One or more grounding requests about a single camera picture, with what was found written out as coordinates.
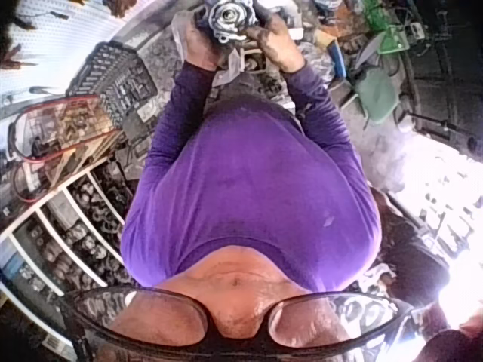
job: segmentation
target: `shelf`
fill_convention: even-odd
[[[67,200],[69,200],[70,204],[72,205],[76,213],[80,216],[82,222],[88,227],[89,231],[122,265],[124,265],[119,253],[116,250],[114,250],[114,248],[106,241],[106,239],[104,239],[103,236],[96,230],[96,228],[94,228],[92,223],[89,221],[89,219],[86,217],[84,212],[81,210],[80,206],[78,206],[77,202],[75,202],[74,197],[70,194],[69,190],[67,188],[64,188],[63,193],[67,197]]]
[[[77,173],[76,175],[70,177],[69,179],[61,183],[55,190],[49,192],[48,194],[46,194],[46,196],[41,198],[39,201],[37,201],[27,210],[25,210],[25,212],[20,214],[9,226],[7,226],[7,228],[5,228],[5,230],[2,233],[0,233],[0,243],[3,242],[4,239],[9,237],[12,232],[14,232],[23,222],[25,222],[37,210],[40,210],[40,208],[44,204],[46,204],[51,198],[53,198],[58,192],[64,190],[68,185],[70,185],[71,183],[74,183],[75,181],[83,177],[87,172],[93,170],[94,168],[98,167],[99,165],[103,164],[106,161],[107,161],[107,158],[103,157],[99,161],[81,170],[79,173]]]
[[[0,290],[8,297],[8,299],[22,312],[24,313],[33,323],[37,324],[40,328],[42,328],[46,333],[59,339],[65,345],[72,347],[72,342],[70,342],[66,337],[58,333],[56,330],[53,330],[49,327],[42,319],[37,317],[34,313],[32,313],[16,296],[12,293],[5,284],[0,282]]]
[[[91,181],[92,185],[94,185],[94,188],[96,189],[97,193],[100,195],[100,197],[106,203],[107,207],[114,214],[115,218],[121,223],[121,225],[124,226],[124,220],[121,218],[121,215],[119,215],[118,211],[111,204],[111,201],[109,201],[109,199],[106,197],[106,194],[104,194],[104,191],[101,189],[100,185],[97,183],[94,176],[92,176],[91,172],[88,172],[88,178]]]
[[[45,283],[45,285],[51,288],[54,291],[54,293],[56,293],[58,296],[63,296],[64,292],[60,290],[60,288],[51,279],[49,279],[47,275],[45,275],[45,273],[37,266],[37,264],[30,258],[29,254],[23,249],[22,245],[19,243],[19,241],[17,240],[17,238],[15,238],[13,234],[9,236],[9,240],[15,246],[18,253],[26,261],[29,267]]]
[[[44,227],[47,229],[51,237],[60,245],[60,247],[62,247],[62,250],[75,262],[75,264],[77,264],[85,274],[89,275],[89,277],[91,277],[101,287],[107,287],[107,283],[99,278],[96,273],[94,273],[87,265],[84,264],[84,262],[77,255],[74,254],[74,252],[54,229],[50,221],[48,221],[43,211],[39,209],[36,212],[37,216],[39,217],[40,221],[42,221]]]

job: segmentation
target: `sunglasses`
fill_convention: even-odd
[[[107,287],[67,293],[60,309],[80,361],[376,361],[411,307],[363,293],[314,293],[277,302],[251,338],[226,338],[208,309],[182,294]]]

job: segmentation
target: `bolt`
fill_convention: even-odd
[[[221,16],[225,21],[233,21],[236,19],[236,11],[232,9],[225,10]]]

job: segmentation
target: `socket set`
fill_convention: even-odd
[[[99,95],[116,127],[157,93],[137,52],[112,41],[96,46],[66,92],[67,96]]]

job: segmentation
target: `hand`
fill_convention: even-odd
[[[305,59],[290,37],[283,19],[277,14],[270,14],[265,22],[266,29],[251,26],[245,34],[256,40],[262,52],[285,73],[295,73],[305,65]]]
[[[186,61],[205,70],[215,71],[223,62],[224,55],[195,25],[194,19],[186,27],[187,55]]]

